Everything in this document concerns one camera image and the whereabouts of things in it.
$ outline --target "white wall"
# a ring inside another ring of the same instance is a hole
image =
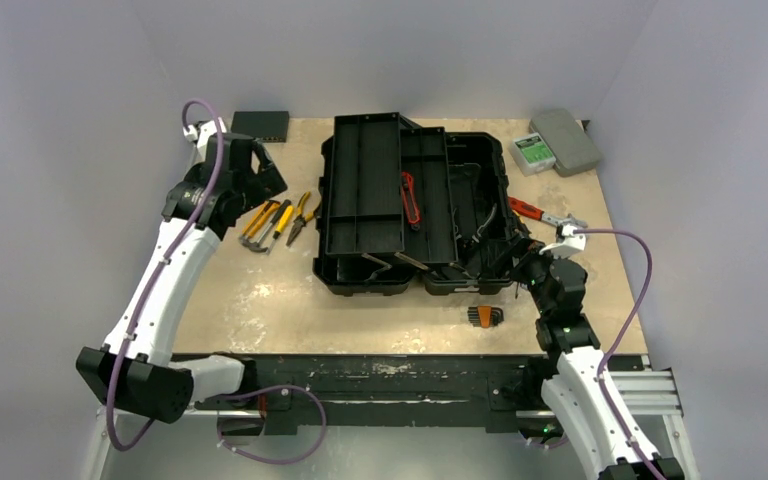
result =
[[[590,128],[703,478],[768,478],[768,2],[659,2]]]
[[[0,479],[73,479],[98,401],[75,372],[186,166],[179,99],[123,1],[0,2]]]
[[[185,96],[224,114],[589,117],[655,0],[133,0]]]

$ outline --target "open toolbox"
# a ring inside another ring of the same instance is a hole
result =
[[[498,140],[422,128],[393,113],[344,116],[335,118],[322,155],[314,274],[332,293],[393,295],[417,274],[433,295],[492,295],[511,284],[487,271],[521,228],[508,205]],[[414,228],[405,215],[402,172],[413,181]]]

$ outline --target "gray floor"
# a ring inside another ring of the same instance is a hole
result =
[[[129,438],[134,417],[125,419]],[[669,454],[660,417],[638,422],[662,454]],[[270,456],[295,455],[313,442],[317,427],[297,436],[257,439],[249,451]],[[214,418],[183,418],[156,425],[127,453],[112,452],[104,480],[247,479],[583,479],[571,446],[550,452],[522,446],[518,435],[488,435],[481,428],[329,427],[325,443],[296,465],[270,466],[216,447]]]

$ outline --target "yellow screwdriver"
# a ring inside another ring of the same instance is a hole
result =
[[[278,237],[280,237],[281,233],[284,232],[284,227],[286,227],[287,224],[290,222],[290,218],[292,216],[293,216],[293,206],[289,205],[287,209],[284,210],[284,214],[281,215],[281,220],[278,220],[278,225],[275,226],[275,231],[272,232],[272,243],[269,244],[269,249],[266,250],[267,255],[269,255],[269,252],[272,251],[272,247],[275,246],[275,243],[278,242]]]

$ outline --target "table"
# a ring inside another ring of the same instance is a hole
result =
[[[591,227],[611,225],[599,178],[594,171],[561,178],[554,171],[523,176],[507,152],[511,140],[528,131],[528,120],[413,119],[422,126],[448,132],[484,131],[505,149],[508,193],[554,215],[573,212]],[[323,172],[320,146],[332,134],[331,119],[292,119],[287,143],[268,144],[287,182],[278,200],[294,202],[306,190],[316,191]],[[434,297],[417,280],[407,292],[383,297],[331,294],[312,272],[318,232],[308,225],[291,248],[286,235],[273,252],[254,254],[237,242],[250,212],[229,230],[209,261],[184,312],[176,352],[238,353],[540,353],[534,321],[538,314],[528,292],[515,288],[499,295],[458,293]],[[548,225],[524,220],[532,235],[553,240]],[[617,248],[610,235],[590,236],[584,253],[573,258],[588,272],[584,311],[607,348],[628,316],[633,298]],[[491,329],[475,328],[466,310],[493,305],[505,321]],[[620,352],[643,353],[646,345],[635,320]]]

